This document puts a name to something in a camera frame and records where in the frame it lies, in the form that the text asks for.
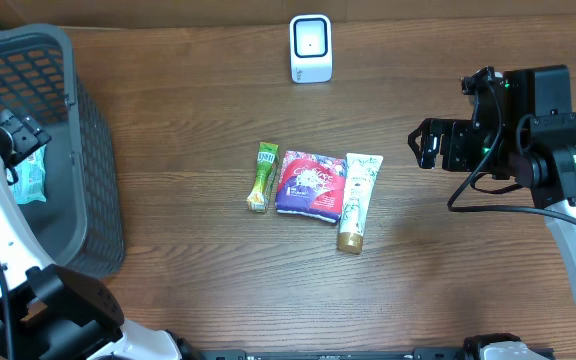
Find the purple red tissue pack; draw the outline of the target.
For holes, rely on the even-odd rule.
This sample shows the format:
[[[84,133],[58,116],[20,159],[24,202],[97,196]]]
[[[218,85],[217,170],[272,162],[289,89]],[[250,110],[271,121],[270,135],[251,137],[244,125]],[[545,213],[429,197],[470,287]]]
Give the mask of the purple red tissue pack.
[[[275,197],[277,212],[337,223],[346,173],[345,159],[287,150]]]

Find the light green wipes pack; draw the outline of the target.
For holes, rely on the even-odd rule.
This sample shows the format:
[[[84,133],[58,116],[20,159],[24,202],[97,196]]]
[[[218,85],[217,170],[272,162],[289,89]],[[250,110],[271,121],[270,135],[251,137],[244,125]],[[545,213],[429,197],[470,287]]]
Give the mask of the light green wipes pack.
[[[42,146],[15,167],[17,181],[9,188],[19,205],[35,201],[47,201],[44,190],[46,181],[45,150],[46,147]]]

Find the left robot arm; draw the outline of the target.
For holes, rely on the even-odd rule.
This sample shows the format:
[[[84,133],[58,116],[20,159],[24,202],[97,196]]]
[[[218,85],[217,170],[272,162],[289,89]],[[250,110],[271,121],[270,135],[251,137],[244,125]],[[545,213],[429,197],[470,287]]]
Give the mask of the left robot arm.
[[[6,359],[198,359],[187,340],[125,318],[98,279],[58,266],[9,188],[14,167],[49,142],[39,126],[0,117],[0,356]]]

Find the white floral cream tube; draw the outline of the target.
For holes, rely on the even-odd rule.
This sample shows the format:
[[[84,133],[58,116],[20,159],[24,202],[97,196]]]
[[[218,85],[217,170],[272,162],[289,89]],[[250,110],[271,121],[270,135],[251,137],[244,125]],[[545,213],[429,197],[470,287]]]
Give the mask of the white floral cream tube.
[[[340,251],[356,255],[362,251],[367,212],[382,162],[381,155],[346,154],[347,175],[337,236]]]

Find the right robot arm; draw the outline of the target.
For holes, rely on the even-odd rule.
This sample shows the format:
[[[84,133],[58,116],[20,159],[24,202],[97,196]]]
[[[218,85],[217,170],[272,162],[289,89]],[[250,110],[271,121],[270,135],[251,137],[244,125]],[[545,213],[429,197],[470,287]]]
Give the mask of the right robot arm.
[[[466,174],[447,202],[452,212],[544,217],[576,305],[576,112],[568,67],[500,73],[487,66],[462,78],[461,91],[473,105],[470,119],[427,118],[409,134],[419,167]],[[529,190],[532,206],[457,205],[486,175],[509,181],[503,193]]]

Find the green yellow juice carton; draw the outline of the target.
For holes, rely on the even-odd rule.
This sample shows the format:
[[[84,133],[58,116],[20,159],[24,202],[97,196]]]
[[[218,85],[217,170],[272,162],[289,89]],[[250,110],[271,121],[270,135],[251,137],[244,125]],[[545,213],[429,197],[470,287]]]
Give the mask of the green yellow juice carton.
[[[248,208],[253,212],[265,213],[268,209],[278,167],[278,154],[277,144],[268,142],[259,144],[255,182],[246,199]]]

